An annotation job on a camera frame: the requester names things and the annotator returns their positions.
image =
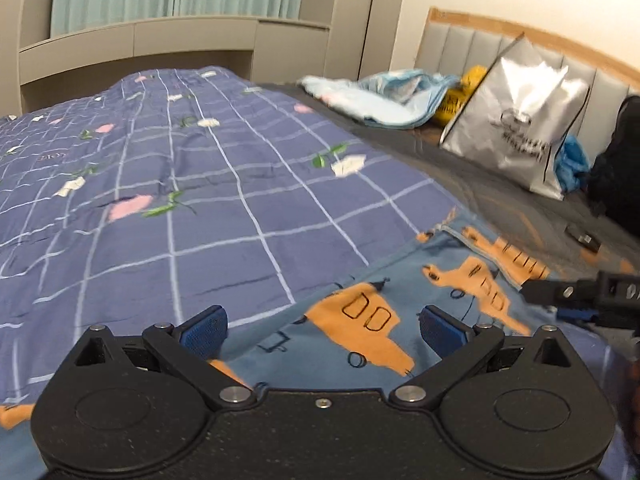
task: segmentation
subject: light blue towel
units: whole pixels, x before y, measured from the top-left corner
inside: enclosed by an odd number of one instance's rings
[[[578,139],[572,135],[567,136],[556,156],[554,167],[562,192],[579,189],[581,174],[587,173],[590,167],[589,158]]]
[[[406,130],[427,122],[449,88],[457,86],[455,75],[430,75],[410,69],[382,72],[360,81],[307,76],[299,83],[306,92],[328,107],[367,126]]]

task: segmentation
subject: blue gripper pad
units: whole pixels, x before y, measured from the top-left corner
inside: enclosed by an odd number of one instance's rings
[[[213,359],[226,339],[227,325],[225,309],[213,305],[176,327],[173,336],[201,359]]]
[[[423,341],[443,359],[474,336],[473,329],[434,305],[427,305],[418,320]]]
[[[558,319],[564,321],[591,321],[593,318],[598,317],[597,310],[577,310],[573,308],[558,308]]]

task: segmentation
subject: built-in cabinet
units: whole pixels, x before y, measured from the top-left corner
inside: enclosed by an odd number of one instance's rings
[[[174,16],[50,38],[51,1],[0,0],[0,116],[151,68],[218,64],[256,83],[369,75],[388,68],[402,0],[302,0],[299,20]]]

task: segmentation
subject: orange cartoon print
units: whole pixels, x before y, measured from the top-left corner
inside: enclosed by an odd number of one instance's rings
[[[440,225],[450,224],[456,219],[457,214],[458,210],[454,206],[453,208],[451,208],[451,211],[449,211],[447,217],[440,223]],[[431,238],[433,238],[433,231],[418,233],[415,237],[416,240],[423,244],[427,243],[429,240],[431,240]]]
[[[620,258],[612,253],[606,245],[601,245],[597,253],[588,249],[580,250],[580,257],[591,267],[609,272],[622,272],[623,274],[636,274],[636,268],[626,258]]]
[[[6,430],[14,428],[25,420],[30,420],[34,404],[0,406],[0,426]]]
[[[434,285],[464,290],[478,298],[483,314],[500,320],[522,335],[531,335],[528,326],[509,316],[511,301],[495,283],[491,270],[480,258],[469,256],[459,268],[453,270],[440,270],[434,265],[424,266],[422,272]]]
[[[405,376],[415,363],[389,333],[400,317],[370,283],[345,288],[316,303],[306,317],[334,343],[369,363]]]
[[[549,275],[549,268],[545,264],[512,246],[504,238],[499,237],[492,244],[473,227],[462,229],[462,235],[498,262],[500,268],[518,285],[527,280],[544,280]]]
[[[244,384],[244,386],[250,389],[250,386],[246,384],[240,377],[238,377],[236,373],[224,361],[212,359],[207,361],[207,363],[209,363],[211,366],[213,366],[215,369],[222,372],[226,376],[231,377],[233,380],[237,381],[240,384]]]

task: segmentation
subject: dark gray bed sheet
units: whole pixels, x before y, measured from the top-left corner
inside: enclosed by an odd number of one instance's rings
[[[598,270],[635,273],[640,269],[640,240],[610,219],[596,218],[581,192],[570,194],[562,202],[535,195],[500,174],[421,142],[409,132],[356,123],[297,86],[265,87],[296,98],[376,148],[428,173],[508,241],[544,261],[562,279],[593,277]],[[569,223],[579,225],[601,241],[597,255],[584,250],[564,233]],[[629,331],[602,328],[596,331],[623,354],[634,356],[636,340]]]

